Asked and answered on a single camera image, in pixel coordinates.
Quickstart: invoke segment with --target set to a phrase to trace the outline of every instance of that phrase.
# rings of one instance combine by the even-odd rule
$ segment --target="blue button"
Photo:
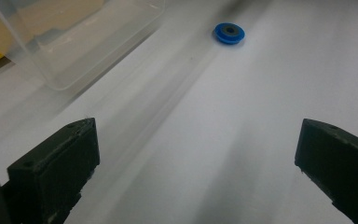
[[[228,45],[238,44],[245,38],[245,32],[240,26],[233,23],[220,23],[214,28],[216,38]]]

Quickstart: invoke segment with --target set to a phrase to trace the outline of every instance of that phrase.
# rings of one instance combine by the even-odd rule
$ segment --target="white table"
[[[65,223],[351,223],[294,157],[304,118],[358,136],[358,1],[169,0],[161,21],[85,91],[0,68],[0,183],[94,117],[102,163]],[[245,41],[217,43],[223,21]]]

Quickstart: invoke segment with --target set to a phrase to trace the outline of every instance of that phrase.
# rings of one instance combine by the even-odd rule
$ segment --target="blue ring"
[[[220,23],[214,28],[217,39],[228,45],[238,44],[245,38],[245,32],[233,23]]]

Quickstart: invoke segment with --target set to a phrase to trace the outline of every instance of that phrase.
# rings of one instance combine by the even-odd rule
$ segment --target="clear plastic container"
[[[163,9],[164,0],[0,0],[0,52],[63,90],[125,55]]]

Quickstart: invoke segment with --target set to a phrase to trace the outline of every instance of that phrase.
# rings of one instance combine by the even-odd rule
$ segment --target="dark center of blue object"
[[[245,38],[245,32],[236,24],[220,23],[214,29],[216,38],[224,44],[238,44]]]

